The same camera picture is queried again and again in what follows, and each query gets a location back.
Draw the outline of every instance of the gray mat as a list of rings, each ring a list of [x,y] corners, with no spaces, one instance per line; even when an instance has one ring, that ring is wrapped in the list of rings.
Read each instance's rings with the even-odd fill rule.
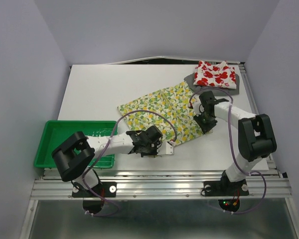
[[[189,76],[186,76],[184,78],[184,81],[187,82],[188,86],[191,88],[192,91],[197,92],[197,91],[203,89],[204,86],[195,86],[194,85],[194,75],[195,75],[195,73],[190,74]],[[228,88],[221,88],[221,89],[226,91],[231,96],[238,95],[239,94],[240,79],[239,79],[239,76],[237,74],[236,74],[236,85],[237,85],[237,88],[235,88],[235,89],[228,89]],[[211,91],[214,93],[214,96],[226,96],[226,94],[224,92],[221,92],[221,91],[218,91],[218,90],[213,90],[213,89],[211,89]]]

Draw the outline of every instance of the green basket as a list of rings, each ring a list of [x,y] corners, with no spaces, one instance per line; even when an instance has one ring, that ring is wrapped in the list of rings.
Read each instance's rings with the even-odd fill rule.
[[[69,136],[82,131],[86,136],[110,136],[116,121],[50,120],[45,124],[39,148],[34,160],[37,168],[56,168],[51,153]],[[104,156],[96,164],[98,168],[112,168],[114,154]]]

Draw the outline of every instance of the folded cloth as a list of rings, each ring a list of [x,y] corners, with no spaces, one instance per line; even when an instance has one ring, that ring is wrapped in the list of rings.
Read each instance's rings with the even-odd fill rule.
[[[199,61],[195,68],[194,85],[235,89],[235,76],[234,67],[229,67],[225,61],[217,65]]]
[[[198,92],[200,91],[201,89],[204,88],[204,86],[195,86],[194,85],[194,74],[190,74],[188,76],[186,76],[184,78],[184,81],[187,82],[189,88],[193,91],[193,92]],[[236,74],[235,76],[236,78],[236,88],[235,89],[229,89],[229,88],[222,88],[223,91],[226,91],[228,94],[230,94],[231,96],[234,96],[234,95],[238,95],[239,94],[239,84],[240,84],[240,79],[239,79],[239,76]],[[218,90],[213,90],[213,89],[210,89],[213,93],[214,93],[214,96],[226,96],[226,94],[224,92],[221,92],[221,91],[218,91]]]
[[[118,106],[122,115],[135,110],[154,111],[167,118],[177,130],[176,145],[203,135],[203,132],[193,119],[194,111],[188,107],[192,91],[182,82],[174,87],[164,88],[151,94],[140,97],[132,102]],[[125,117],[131,130],[147,129],[156,125],[163,133],[163,140],[174,138],[171,126],[162,118],[145,112],[137,112]]]

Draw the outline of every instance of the white table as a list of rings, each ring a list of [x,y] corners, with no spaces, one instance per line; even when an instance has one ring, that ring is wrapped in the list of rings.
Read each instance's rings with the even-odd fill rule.
[[[73,65],[61,106],[59,120],[117,120],[117,106],[161,88],[174,86],[193,73],[195,65]],[[251,112],[238,65],[240,94],[234,105]],[[125,122],[119,132],[128,130]],[[238,132],[232,129],[238,154]],[[204,171],[225,170],[233,159],[227,123],[218,120],[213,132],[175,148],[174,156],[141,158],[139,154],[117,154],[113,170]],[[266,159],[254,169],[268,170]]]

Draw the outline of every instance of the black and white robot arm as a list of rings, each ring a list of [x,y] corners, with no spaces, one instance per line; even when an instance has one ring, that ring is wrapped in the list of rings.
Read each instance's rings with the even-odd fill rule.
[[[216,118],[228,122],[231,103],[226,99],[216,99],[211,91],[201,94],[199,101],[192,105],[196,114],[194,119],[204,133],[216,126]],[[268,115],[255,115],[232,106],[230,124],[238,129],[239,154],[236,161],[244,172],[249,173],[262,158],[276,151],[277,144]],[[233,163],[224,171],[221,182],[217,185],[219,192],[214,191],[209,193],[209,196],[232,195],[237,188],[246,183],[245,178],[246,174]]]
[[[106,147],[109,136],[85,136],[76,132],[52,152],[52,157],[64,182],[74,181],[87,189],[83,173],[90,162],[97,158]],[[123,153],[140,153],[143,156],[173,155],[174,147],[162,141],[162,133],[156,126],[147,130],[127,131],[111,138],[111,143],[102,156]],[[86,184],[93,188],[99,184],[95,171],[90,170],[84,177]]]

